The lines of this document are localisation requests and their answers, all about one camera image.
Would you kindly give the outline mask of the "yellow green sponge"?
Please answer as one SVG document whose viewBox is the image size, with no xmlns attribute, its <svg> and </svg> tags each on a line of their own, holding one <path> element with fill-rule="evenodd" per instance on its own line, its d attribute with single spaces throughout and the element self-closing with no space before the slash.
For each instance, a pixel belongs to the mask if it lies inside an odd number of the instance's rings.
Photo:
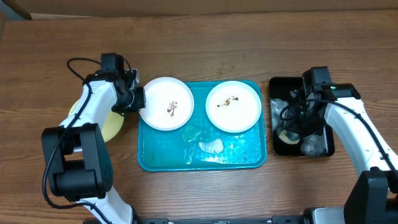
<svg viewBox="0 0 398 224">
<path fill-rule="evenodd" d="M 300 141 L 300 136 L 297 133 L 292 133 L 287 130 L 282 130 L 279 135 L 279 139 L 282 140 L 286 144 L 298 144 Z"/>
</svg>

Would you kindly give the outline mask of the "light green plate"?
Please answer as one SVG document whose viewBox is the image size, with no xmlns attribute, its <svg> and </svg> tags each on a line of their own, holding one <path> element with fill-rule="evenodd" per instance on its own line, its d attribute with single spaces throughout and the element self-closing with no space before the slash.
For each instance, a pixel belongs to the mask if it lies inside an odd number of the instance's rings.
<svg viewBox="0 0 398 224">
<path fill-rule="evenodd" d="M 98 124 L 104 141 L 108 142 L 121 130 L 123 122 L 123 116 L 111 111 L 109 100 L 100 102 L 91 99 L 73 127 L 83 126 L 86 123 Z"/>
</svg>

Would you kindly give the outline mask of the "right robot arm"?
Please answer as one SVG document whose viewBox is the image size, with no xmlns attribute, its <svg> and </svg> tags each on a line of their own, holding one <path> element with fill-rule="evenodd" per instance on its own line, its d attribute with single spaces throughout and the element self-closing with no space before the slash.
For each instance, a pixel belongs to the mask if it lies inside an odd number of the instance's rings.
<svg viewBox="0 0 398 224">
<path fill-rule="evenodd" d="M 280 112 L 286 131 L 305 138 L 323 126 L 339 137 L 358 179 L 342 207 L 309 208 L 307 223 L 397 223 L 397 154 L 370 120 L 350 83 L 335 84 L 327 67 L 302 75 L 302 92 Z"/>
</svg>

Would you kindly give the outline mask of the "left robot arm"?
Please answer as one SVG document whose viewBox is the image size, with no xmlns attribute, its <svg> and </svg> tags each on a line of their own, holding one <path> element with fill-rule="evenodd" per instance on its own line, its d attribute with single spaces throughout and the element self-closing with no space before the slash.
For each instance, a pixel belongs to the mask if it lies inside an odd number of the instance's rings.
<svg viewBox="0 0 398 224">
<path fill-rule="evenodd" d="M 125 117 L 146 105 L 139 73 L 116 53 L 101 55 L 99 70 L 82 78 L 71 115 L 42 133 L 42 193 L 56 209 L 85 207 L 100 223 L 140 223 L 113 187 L 113 167 L 101 130 L 110 112 Z"/>
</svg>

